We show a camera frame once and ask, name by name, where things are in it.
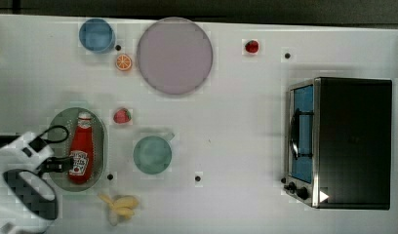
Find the blue bowl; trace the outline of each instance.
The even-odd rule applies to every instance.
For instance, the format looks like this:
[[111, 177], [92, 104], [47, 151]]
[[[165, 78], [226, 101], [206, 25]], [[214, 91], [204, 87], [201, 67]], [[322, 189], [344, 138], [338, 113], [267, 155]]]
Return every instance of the blue bowl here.
[[114, 47], [114, 31], [104, 19], [89, 19], [80, 28], [83, 46], [94, 53], [106, 53]]

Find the oven door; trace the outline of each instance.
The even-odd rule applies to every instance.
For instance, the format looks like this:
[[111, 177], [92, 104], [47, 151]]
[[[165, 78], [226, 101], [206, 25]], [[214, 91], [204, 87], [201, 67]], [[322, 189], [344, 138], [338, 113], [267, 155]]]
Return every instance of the oven door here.
[[313, 81], [298, 84], [289, 90], [288, 176], [287, 193], [309, 206], [313, 191]]

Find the orange slice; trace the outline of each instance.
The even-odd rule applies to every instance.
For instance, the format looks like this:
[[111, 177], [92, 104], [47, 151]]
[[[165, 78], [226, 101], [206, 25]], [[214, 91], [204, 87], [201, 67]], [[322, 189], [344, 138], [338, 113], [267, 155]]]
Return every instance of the orange slice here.
[[128, 55], [120, 55], [117, 57], [116, 67], [122, 71], [130, 70], [132, 68], [132, 59]]

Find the table surface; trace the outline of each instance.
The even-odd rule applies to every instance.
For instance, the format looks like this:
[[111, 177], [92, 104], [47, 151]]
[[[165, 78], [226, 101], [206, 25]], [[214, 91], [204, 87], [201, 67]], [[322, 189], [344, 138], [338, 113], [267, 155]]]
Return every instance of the table surface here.
[[[85, 20], [0, 16], [0, 133], [41, 132], [73, 106], [105, 124], [101, 180], [81, 193], [55, 185], [60, 218], [47, 233], [398, 232], [398, 30], [198, 22], [214, 47], [213, 70], [195, 93], [168, 97], [149, 87], [136, 65], [118, 71], [116, 51], [87, 52], [78, 40]], [[154, 21], [106, 20], [135, 61]], [[244, 55], [249, 39], [259, 40], [255, 56]], [[392, 79], [389, 211], [315, 210], [282, 190], [286, 89], [317, 76]], [[122, 106], [133, 109], [132, 126], [113, 124]], [[132, 158], [137, 139], [167, 132], [176, 135], [171, 167], [144, 175]], [[99, 192], [136, 195], [136, 215], [111, 227]]]

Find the oven handle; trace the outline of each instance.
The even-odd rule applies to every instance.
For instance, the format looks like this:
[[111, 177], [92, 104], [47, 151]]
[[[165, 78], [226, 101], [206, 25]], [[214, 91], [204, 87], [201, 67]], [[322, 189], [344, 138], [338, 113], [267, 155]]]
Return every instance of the oven handle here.
[[294, 112], [290, 127], [290, 149], [294, 158], [299, 158], [299, 116], [314, 115], [313, 111], [300, 111], [299, 108]]

